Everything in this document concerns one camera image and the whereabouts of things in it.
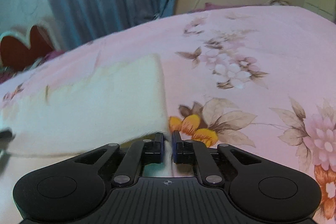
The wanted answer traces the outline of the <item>pink floral bed sheet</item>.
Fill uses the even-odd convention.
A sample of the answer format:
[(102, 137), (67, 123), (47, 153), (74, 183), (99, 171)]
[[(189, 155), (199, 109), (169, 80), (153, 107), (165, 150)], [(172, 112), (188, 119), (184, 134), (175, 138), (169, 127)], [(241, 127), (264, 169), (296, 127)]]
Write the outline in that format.
[[(210, 10), (114, 33), (2, 84), (1, 110), (147, 55), (162, 65), (167, 132), (309, 174), (322, 190), (314, 219), (335, 223), (335, 25), (308, 10)], [(1, 223), (20, 219), (11, 194), (19, 177), (1, 175)]]

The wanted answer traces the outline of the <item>cream white garment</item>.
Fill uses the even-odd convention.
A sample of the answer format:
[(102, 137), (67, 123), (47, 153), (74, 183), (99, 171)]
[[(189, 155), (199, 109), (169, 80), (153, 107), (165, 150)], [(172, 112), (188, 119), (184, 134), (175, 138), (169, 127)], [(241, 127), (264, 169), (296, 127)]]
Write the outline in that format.
[(44, 89), (1, 110), (1, 175), (27, 172), (108, 143), (167, 132), (163, 71), (157, 55), (100, 67), (69, 85)]

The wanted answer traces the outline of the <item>red heart-shaped headboard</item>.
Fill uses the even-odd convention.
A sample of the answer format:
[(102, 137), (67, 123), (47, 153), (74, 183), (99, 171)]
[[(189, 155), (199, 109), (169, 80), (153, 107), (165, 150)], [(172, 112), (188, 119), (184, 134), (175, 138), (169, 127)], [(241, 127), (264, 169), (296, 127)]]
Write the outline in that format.
[(48, 29), (40, 24), (31, 26), (26, 34), (6, 31), (1, 34), (1, 66), (20, 72), (57, 49)]

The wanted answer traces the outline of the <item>magenta pillow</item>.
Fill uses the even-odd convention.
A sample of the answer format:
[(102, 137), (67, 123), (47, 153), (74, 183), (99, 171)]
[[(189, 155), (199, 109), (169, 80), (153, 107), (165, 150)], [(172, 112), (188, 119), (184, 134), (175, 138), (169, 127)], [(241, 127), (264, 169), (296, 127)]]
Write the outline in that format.
[(225, 6), (225, 5), (216, 5), (210, 2), (205, 3), (204, 7), (193, 9), (189, 11), (189, 13), (195, 13), (195, 12), (202, 12), (202, 11), (210, 11), (210, 10), (220, 10), (220, 9), (230, 9), (234, 8), (234, 6)]

